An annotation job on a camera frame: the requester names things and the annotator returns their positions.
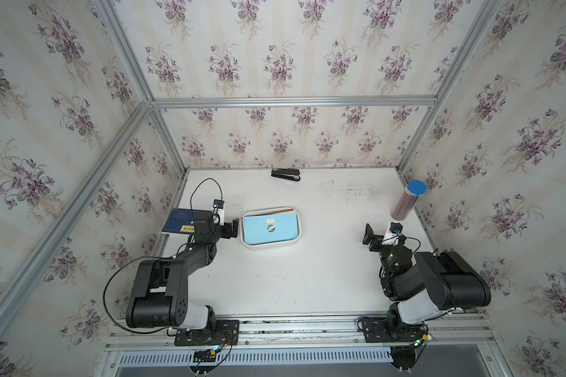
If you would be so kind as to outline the white rectangular storage tray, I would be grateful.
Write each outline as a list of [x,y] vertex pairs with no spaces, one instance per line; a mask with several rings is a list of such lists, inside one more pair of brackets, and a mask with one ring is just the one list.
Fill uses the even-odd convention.
[[302,236],[300,215],[292,207],[247,212],[240,229],[242,243],[251,250],[294,245]]

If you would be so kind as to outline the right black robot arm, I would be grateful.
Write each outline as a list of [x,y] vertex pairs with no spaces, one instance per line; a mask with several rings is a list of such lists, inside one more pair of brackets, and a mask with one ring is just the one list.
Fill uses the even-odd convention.
[[388,327],[422,325],[456,309],[490,304],[488,283],[459,253],[412,250],[408,240],[397,222],[384,235],[365,226],[362,244],[378,254],[380,285],[391,301]]

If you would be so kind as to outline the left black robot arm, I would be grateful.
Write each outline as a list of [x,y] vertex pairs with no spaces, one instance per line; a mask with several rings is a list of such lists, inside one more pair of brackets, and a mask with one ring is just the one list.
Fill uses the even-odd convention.
[[214,332],[214,309],[190,301],[189,276],[214,262],[218,241],[236,238],[239,223],[238,218],[223,222],[220,214],[200,210],[181,227],[189,235],[175,255],[141,262],[127,305],[127,326]]

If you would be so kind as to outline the pink envelope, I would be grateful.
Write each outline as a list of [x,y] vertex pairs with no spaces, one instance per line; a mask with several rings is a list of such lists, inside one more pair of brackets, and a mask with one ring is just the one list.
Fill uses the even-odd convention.
[[284,215],[284,214],[290,214],[290,213],[295,213],[295,210],[293,208],[284,209],[284,210],[276,210],[276,211],[271,211],[271,212],[267,212],[267,213],[264,213],[264,214],[260,214],[259,216]]

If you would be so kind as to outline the light blue envelope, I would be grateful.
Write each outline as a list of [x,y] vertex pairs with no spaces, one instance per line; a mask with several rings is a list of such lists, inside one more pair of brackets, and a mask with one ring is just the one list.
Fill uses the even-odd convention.
[[243,236],[248,245],[280,243],[299,235],[297,213],[243,218]]

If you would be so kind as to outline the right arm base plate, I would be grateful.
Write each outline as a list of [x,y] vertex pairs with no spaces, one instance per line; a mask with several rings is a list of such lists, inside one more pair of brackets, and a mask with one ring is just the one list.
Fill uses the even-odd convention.
[[425,325],[407,325],[387,317],[360,317],[356,327],[367,343],[411,343],[420,345],[427,339]]

